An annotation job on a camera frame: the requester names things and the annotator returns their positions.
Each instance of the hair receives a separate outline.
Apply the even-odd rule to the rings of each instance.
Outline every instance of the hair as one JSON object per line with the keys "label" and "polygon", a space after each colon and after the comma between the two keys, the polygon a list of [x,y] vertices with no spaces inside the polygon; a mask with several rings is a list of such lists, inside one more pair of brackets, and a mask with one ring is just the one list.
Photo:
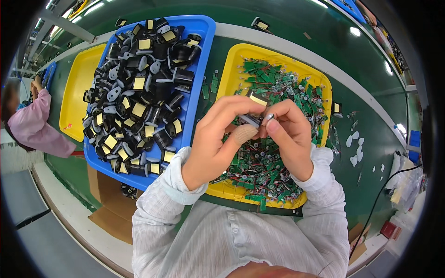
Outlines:
{"label": "hair", "polygon": [[21,144],[17,141],[17,139],[14,137],[14,135],[11,132],[11,129],[9,128],[8,121],[12,117],[13,113],[9,111],[8,103],[10,102],[12,96],[17,93],[17,84],[13,80],[9,80],[6,82],[5,87],[3,88],[2,92],[2,98],[1,98],[1,120],[4,123],[4,128],[9,133],[9,135],[12,137],[12,139],[28,152],[34,151],[35,149],[25,146],[24,144]]}

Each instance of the yellow plastic tray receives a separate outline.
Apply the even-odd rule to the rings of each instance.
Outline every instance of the yellow plastic tray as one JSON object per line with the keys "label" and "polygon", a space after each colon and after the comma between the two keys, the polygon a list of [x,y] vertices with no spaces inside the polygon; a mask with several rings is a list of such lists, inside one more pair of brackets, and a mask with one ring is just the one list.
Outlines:
{"label": "yellow plastic tray", "polygon": [[[242,65],[244,64],[244,58],[266,60],[270,64],[283,65],[283,70],[297,72],[299,74],[298,80],[300,81],[303,77],[310,77],[308,84],[311,84],[314,88],[315,86],[324,85],[322,89],[323,100],[328,100],[323,103],[326,115],[329,117],[325,121],[323,126],[323,137],[321,140],[321,146],[326,144],[326,139],[328,137],[329,121],[331,118],[331,101],[332,101],[332,86],[329,79],[320,71],[303,64],[295,59],[284,56],[277,52],[264,49],[251,44],[236,44],[228,52],[226,63],[224,65],[224,71],[222,73],[221,80],[219,82],[218,94],[216,99],[218,100],[222,96],[231,96],[239,88],[249,88],[251,83],[241,80],[240,77],[247,78],[250,75],[247,73],[240,73],[242,70]],[[214,184],[209,184],[206,191],[207,194],[212,196],[217,196],[224,199],[241,201],[244,203],[259,205],[258,201],[247,200],[246,189],[240,186],[233,186],[231,181],[220,181]],[[306,192],[303,192],[298,199],[293,203],[286,201],[283,208],[285,209],[295,209],[302,206],[307,200]],[[281,202],[267,202],[266,206],[279,208],[282,205]]]}
{"label": "yellow plastic tray", "polygon": [[82,118],[85,117],[87,103],[83,101],[85,90],[91,88],[94,71],[99,64],[106,44],[101,44],[80,52],[74,59],[66,81],[60,109],[60,130],[71,138],[82,142],[84,139]]}

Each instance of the blue plastic bin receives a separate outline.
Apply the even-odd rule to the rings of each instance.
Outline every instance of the blue plastic bin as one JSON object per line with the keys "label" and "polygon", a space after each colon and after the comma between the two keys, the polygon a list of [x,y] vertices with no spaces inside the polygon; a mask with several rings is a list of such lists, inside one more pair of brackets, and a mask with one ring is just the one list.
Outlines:
{"label": "blue plastic bin", "polygon": [[366,23],[366,20],[364,19],[363,15],[361,14],[359,8],[356,6],[356,2],[354,0],[345,0],[345,2],[351,6],[353,10],[351,10],[348,6],[344,5],[339,0],[332,0],[337,6],[345,10],[348,14],[350,14],[355,20],[357,20],[360,23]]}
{"label": "blue plastic bin", "polygon": [[54,73],[56,71],[56,67],[57,67],[56,62],[50,63],[49,66],[46,68],[45,75],[43,76],[42,82],[46,78],[48,78],[48,83],[47,83],[47,85],[45,87],[45,89],[47,89],[48,91],[49,91],[49,88],[51,88],[51,83],[53,81],[53,77],[54,77]]}
{"label": "blue plastic bin", "polygon": [[[184,99],[181,101],[182,112],[179,116],[179,119],[182,122],[182,133],[178,135],[173,140],[172,146],[176,147],[176,151],[179,151],[182,147],[190,146],[190,142],[192,139],[192,132],[194,126],[194,118],[196,114],[196,108],[198,106],[199,94],[201,92],[202,80],[204,78],[204,72],[206,70],[207,60],[209,58],[210,48],[212,46],[213,37],[215,34],[216,24],[215,21],[208,17],[202,15],[188,15],[188,16],[169,16],[165,18],[169,25],[172,26],[185,26],[184,33],[182,37],[186,37],[190,33],[197,33],[201,35],[202,40],[199,45],[202,47],[201,55],[197,62],[194,62],[190,65],[187,70],[193,71],[195,73],[192,90],[191,93],[182,93],[184,95]],[[136,24],[142,24],[145,26],[145,21],[129,24],[119,28],[116,33],[125,33],[129,30],[133,30]],[[99,66],[105,60],[105,56],[108,52],[108,48],[117,39],[115,36],[112,36],[105,47],[105,50],[102,54],[101,60],[99,61]],[[156,174],[150,174],[148,177],[136,176],[133,174],[117,174],[112,171],[111,165],[109,162],[103,162],[99,159],[94,150],[93,145],[88,142],[88,139],[84,139],[84,153],[85,159],[88,164],[96,169],[99,172],[102,172],[118,181],[126,183],[132,187],[135,187],[140,190],[146,190],[147,187],[158,177]],[[161,150],[158,145],[155,143],[151,151],[147,152],[147,157],[161,158]]]}

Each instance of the pink shirt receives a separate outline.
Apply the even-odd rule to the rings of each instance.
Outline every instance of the pink shirt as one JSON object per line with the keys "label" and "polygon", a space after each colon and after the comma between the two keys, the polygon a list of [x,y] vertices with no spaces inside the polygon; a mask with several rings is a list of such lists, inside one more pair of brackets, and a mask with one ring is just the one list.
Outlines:
{"label": "pink shirt", "polygon": [[33,103],[20,109],[9,119],[8,125],[21,144],[44,153],[68,158],[76,148],[76,144],[46,122],[50,104],[51,95],[46,89],[42,89]]}

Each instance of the white blouse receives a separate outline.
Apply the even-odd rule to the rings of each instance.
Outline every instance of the white blouse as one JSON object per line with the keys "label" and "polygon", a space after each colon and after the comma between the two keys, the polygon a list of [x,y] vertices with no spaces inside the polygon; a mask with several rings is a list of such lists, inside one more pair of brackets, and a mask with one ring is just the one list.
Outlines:
{"label": "white blouse", "polygon": [[[257,214],[199,201],[208,184],[189,191],[181,166],[190,147],[172,158],[166,171],[136,202],[133,216],[133,271],[142,277],[226,277],[249,262],[316,274],[345,277],[348,222],[344,192],[330,173],[328,148],[312,144],[314,172],[294,181],[307,193],[304,218]],[[175,234],[184,205],[194,204]]]}

